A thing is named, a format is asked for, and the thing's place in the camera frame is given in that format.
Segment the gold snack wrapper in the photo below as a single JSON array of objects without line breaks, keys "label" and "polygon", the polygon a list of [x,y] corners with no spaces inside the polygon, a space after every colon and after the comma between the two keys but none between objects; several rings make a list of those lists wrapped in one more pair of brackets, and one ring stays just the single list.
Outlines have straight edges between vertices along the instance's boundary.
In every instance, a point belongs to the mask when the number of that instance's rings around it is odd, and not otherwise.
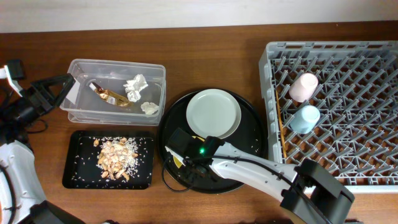
[{"label": "gold snack wrapper", "polygon": [[125,96],[119,95],[111,90],[105,90],[95,82],[91,82],[89,87],[108,104],[120,107],[128,107],[131,105],[131,102]]}]

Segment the light grey plate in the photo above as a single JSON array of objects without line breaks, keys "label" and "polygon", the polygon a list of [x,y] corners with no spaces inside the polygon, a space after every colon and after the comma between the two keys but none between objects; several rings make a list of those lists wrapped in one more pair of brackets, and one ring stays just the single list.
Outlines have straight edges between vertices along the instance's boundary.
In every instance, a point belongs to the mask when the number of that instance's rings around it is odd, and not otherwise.
[{"label": "light grey plate", "polygon": [[198,136],[224,139],[240,125],[241,107],[230,93],[220,89],[206,89],[195,94],[188,102],[186,119]]}]

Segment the large white tissue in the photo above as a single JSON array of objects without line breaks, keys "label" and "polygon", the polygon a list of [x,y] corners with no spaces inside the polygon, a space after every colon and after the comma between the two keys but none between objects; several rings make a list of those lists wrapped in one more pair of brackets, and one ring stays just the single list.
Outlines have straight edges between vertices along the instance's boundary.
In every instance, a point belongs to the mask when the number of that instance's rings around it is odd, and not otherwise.
[{"label": "large white tissue", "polygon": [[143,74],[137,74],[132,80],[127,80],[126,82],[123,87],[125,88],[127,98],[134,103],[141,99],[140,92],[149,86]]}]

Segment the small white tissue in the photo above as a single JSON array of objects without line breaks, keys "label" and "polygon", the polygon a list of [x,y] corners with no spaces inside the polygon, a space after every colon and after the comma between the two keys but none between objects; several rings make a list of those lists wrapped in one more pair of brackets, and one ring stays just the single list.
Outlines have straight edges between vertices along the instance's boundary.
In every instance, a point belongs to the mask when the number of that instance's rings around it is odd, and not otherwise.
[{"label": "small white tissue", "polygon": [[145,114],[155,114],[159,109],[159,106],[156,105],[155,103],[150,103],[150,102],[144,102],[143,104],[141,104],[141,110],[145,113]]}]

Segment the food scraps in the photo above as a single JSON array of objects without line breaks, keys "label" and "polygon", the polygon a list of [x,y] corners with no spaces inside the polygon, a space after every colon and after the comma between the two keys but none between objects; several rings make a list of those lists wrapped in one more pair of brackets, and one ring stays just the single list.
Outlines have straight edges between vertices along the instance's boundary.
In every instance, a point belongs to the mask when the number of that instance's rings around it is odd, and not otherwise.
[{"label": "food scraps", "polygon": [[94,138],[93,146],[99,149],[96,166],[102,179],[128,182],[137,173],[139,145],[134,138]]}]

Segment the wooden chopstick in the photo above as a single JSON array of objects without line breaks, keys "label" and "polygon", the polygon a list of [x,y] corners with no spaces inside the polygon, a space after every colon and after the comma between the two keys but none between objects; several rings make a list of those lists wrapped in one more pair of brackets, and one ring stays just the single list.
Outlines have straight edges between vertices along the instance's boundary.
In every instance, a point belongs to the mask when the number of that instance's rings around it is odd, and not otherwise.
[{"label": "wooden chopstick", "polygon": [[276,102],[276,107],[277,107],[277,117],[278,117],[279,129],[280,129],[280,140],[281,140],[281,146],[282,146],[282,153],[283,153],[284,159],[286,159],[287,153],[286,153],[286,148],[285,148],[284,127],[282,124],[282,117],[281,117],[280,104],[279,104],[279,95],[278,95],[277,90],[275,91],[275,102]]}]

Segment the blue cup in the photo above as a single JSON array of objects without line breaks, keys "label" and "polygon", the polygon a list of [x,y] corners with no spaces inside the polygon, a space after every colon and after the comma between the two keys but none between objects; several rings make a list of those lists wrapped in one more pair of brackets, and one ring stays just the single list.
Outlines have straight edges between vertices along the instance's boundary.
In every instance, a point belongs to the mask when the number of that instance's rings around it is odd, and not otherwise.
[{"label": "blue cup", "polygon": [[290,123],[293,131],[299,134],[308,134],[318,123],[320,111],[312,105],[304,106],[299,109]]}]

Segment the pink cup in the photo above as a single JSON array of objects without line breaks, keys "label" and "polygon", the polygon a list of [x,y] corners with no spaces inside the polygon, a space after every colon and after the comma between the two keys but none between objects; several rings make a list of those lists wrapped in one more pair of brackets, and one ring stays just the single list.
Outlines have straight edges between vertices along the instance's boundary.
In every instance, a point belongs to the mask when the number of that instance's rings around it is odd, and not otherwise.
[{"label": "pink cup", "polygon": [[303,103],[311,98],[317,86],[318,78],[312,73],[304,73],[289,88],[289,95],[293,100]]}]

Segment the yellow bowl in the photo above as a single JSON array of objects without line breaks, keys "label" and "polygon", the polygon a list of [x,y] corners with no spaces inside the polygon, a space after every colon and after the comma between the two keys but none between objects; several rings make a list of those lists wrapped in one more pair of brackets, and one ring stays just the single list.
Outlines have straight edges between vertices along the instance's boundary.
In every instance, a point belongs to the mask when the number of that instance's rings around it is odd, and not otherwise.
[{"label": "yellow bowl", "polygon": [[[194,138],[194,139],[199,139],[199,140],[201,140],[202,142],[205,141],[202,137],[199,137],[199,136],[192,136],[192,138]],[[182,164],[175,156],[173,156],[173,161],[174,161],[174,164],[176,165],[176,167],[177,167],[178,169],[181,168],[181,166],[183,166],[183,164]]]}]

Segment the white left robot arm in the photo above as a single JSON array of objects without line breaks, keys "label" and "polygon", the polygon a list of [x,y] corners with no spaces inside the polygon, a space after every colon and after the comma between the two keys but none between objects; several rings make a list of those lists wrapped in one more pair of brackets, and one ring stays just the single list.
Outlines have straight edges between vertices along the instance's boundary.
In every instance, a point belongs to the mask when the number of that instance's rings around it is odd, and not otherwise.
[{"label": "white left robot arm", "polygon": [[58,107],[75,84],[71,74],[33,82],[16,101],[1,107],[2,223],[81,223],[49,202],[35,170],[27,128]]}]

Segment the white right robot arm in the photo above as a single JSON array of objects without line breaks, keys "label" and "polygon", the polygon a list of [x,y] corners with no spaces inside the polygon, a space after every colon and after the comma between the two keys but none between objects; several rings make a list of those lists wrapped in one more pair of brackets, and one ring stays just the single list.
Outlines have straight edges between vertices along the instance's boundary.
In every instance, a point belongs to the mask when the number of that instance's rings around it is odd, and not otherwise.
[{"label": "white right robot arm", "polygon": [[201,141],[180,128],[165,150],[198,175],[236,180],[270,195],[294,223],[344,223],[355,200],[339,180],[310,159],[299,166],[276,163],[217,137]]}]

